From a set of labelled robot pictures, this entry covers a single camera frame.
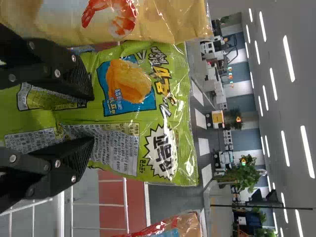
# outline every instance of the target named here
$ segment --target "green chip bag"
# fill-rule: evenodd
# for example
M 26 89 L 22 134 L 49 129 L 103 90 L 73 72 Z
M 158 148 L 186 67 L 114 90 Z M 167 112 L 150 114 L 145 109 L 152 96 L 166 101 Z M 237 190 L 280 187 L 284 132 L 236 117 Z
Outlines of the green chip bag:
M 0 91 L 1 140 L 28 153 L 94 136 L 88 166 L 141 181 L 198 185 L 190 129 L 189 67 L 183 44 L 126 41 L 81 58 L 95 100 L 28 83 Z

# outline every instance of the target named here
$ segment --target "snack bag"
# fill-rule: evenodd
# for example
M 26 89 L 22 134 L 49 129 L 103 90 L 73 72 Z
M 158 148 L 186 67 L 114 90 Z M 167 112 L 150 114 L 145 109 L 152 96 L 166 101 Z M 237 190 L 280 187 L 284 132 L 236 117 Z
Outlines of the snack bag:
M 28 153 L 94 136 L 88 166 L 147 182 L 198 185 L 183 44 L 127 41 L 81 58 L 94 101 L 28 83 L 0 91 L 3 143 Z
M 186 211 L 154 223 L 140 232 L 114 237 L 202 237 L 199 211 Z
M 0 22 L 22 37 L 65 46 L 213 35 L 205 0 L 2 0 Z

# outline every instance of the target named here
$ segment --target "ceiling light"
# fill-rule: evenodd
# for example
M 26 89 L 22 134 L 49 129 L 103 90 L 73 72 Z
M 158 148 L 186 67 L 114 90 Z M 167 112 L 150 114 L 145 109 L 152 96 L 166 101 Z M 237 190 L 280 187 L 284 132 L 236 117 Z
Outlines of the ceiling light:
M 298 212 L 297 209 L 295 210 L 295 214 L 296 214 L 298 232 L 300 233 L 300 237 L 303 237 L 303 230 L 302 230 L 302 225 L 301 225 L 300 213 Z
M 273 94 L 275 95 L 275 100 L 277 100 L 277 88 L 276 88 L 275 77 L 273 75 L 272 68 L 270 68 L 270 77 L 271 77 L 271 82 L 272 82 Z
M 246 30 L 247 30 L 247 36 L 248 36 L 248 43 L 250 43 L 250 34 L 249 34 L 248 25 L 246 25 Z
M 263 144 L 263 138 L 262 137 L 261 137 L 261 146 L 262 146 L 263 155 L 265 155 L 266 151 L 265 151 L 265 146 Z
M 282 199 L 282 202 L 283 202 L 283 206 L 285 207 L 285 200 L 284 200 L 284 194 L 281 193 L 281 199 Z M 287 218 L 287 211 L 286 209 L 284 209 L 284 217 L 285 217 L 285 221 L 288 223 L 288 218 Z
M 249 17 L 250 17 L 250 21 L 252 22 L 253 19 L 252 19 L 252 12 L 251 12 L 251 8 L 249 8 Z
M 270 150 L 269 150 L 268 139 L 266 135 L 265 135 L 265 140 L 266 140 L 266 148 L 267 148 L 268 157 L 270 157 Z
M 302 134 L 305 156 L 306 156 L 306 161 L 307 161 L 307 166 L 308 166 L 308 172 L 310 173 L 310 177 L 314 179 L 315 173 L 314 173 L 312 156 L 311 156 L 310 146 L 309 146 L 308 140 L 307 140 L 305 126 L 301 126 L 301 134 Z
M 260 24 L 261 24 L 261 29 L 262 29 L 262 36 L 264 42 L 267 41 L 267 36 L 266 36 L 266 30 L 265 30 L 265 24 L 263 23 L 263 17 L 262 17 L 262 12 L 259 12 L 259 18 L 260 18 Z
M 260 65 L 260 56 L 259 56 L 259 50 L 258 50 L 258 45 L 257 45 L 257 41 L 256 41 L 256 40 L 255 40 L 255 48 L 256 48 L 256 54 L 257 54 L 258 64 Z
M 288 46 L 288 42 L 287 42 L 287 37 L 286 36 L 283 37 L 283 45 L 284 45 L 284 50 L 285 50 L 285 56 L 286 56 L 288 71 L 290 72 L 291 82 L 294 82 L 295 81 L 295 75 L 294 75 L 294 70 L 293 70 L 293 65 L 292 65 L 290 48 Z
M 270 179 L 269 179 L 269 176 L 267 176 L 267 180 L 268 180 L 269 192 L 271 192 L 271 185 L 270 185 Z
M 252 89 L 254 89 L 254 85 L 253 85 L 253 78 L 252 78 L 252 72 L 250 72 L 250 78 L 251 78 L 251 84 L 252 84 Z
M 277 234 L 277 219 L 276 219 L 276 214 L 273 212 L 273 219 L 275 221 L 275 228 L 276 228 L 276 234 Z
M 290 160 L 288 158 L 288 152 L 287 152 L 287 146 L 286 146 L 284 131 L 281 131 L 281 137 L 282 137 L 282 143 L 283 143 L 283 150 L 284 150 L 286 165 L 288 167 L 290 167 Z
M 263 89 L 263 95 L 264 95 L 264 97 L 265 97 L 266 109 L 267 109 L 267 111 L 268 111 L 268 110 L 269 110 L 269 106 L 268 106 L 268 99 L 267 99 L 266 88 L 265 88 L 265 86 L 264 86 L 264 85 L 262 86 L 262 89 Z
M 261 117 L 263 117 L 263 111 L 262 111 L 260 96 L 258 96 L 258 100 L 259 100 L 259 106 L 260 106 Z
M 249 58 L 249 52 L 248 52 L 248 46 L 247 46 L 247 42 L 245 42 L 245 46 L 246 46 L 246 53 L 247 53 L 247 58 Z

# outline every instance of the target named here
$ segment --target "potted plant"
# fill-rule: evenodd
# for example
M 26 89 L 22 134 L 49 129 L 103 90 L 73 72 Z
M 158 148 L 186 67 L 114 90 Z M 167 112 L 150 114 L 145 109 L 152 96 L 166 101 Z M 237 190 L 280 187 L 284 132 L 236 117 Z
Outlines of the potted plant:
M 272 229 L 266 229 L 266 228 L 256 229 L 255 236 L 256 237 L 277 237 L 277 235 L 274 233 Z
M 261 224 L 263 224 L 264 222 L 267 221 L 267 214 L 266 214 L 266 213 L 263 213 L 262 211 L 260 211 L 260 208 L 258 208 L 258 207 L 253 207 L 251 211 L 252 211 L 252 212 L 259 213 L 259 219 L 260 219 Z
M 230 130 L 231 128 L 241 129 L 243 126 L 243 121 L 240 109 L 233 108 L 230 110 L 224 110 L 224 123 L 227 130 Z
M 249 162 L 243 165 L 234 166 L 232 169 L 226 171 L 224 176 L 215 176 L 214 179 L 222 182 L 233 182 L 235 181 L 235 186 L 239 191 L 248 188 L 248 192 L 252 193 L 255 188 L 255 184 L 259 181 L 260 172 L 255 168 L 256 158 L 251 155 L 242 156 L 246 157 Z

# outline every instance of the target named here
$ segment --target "shrimp image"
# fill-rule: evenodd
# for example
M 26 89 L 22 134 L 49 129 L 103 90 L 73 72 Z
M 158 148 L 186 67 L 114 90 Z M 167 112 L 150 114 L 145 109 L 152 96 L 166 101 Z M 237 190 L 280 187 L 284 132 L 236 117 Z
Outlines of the shrimp image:
M 82 27 L 86 28 L 94 13 L 110 7 L 116 14 L 111 22 L 109 31 L 115 38 L 122 38 L 128 35 L 135 27 L 137 10 L 132 0 L 90 0 L 82 14 Z

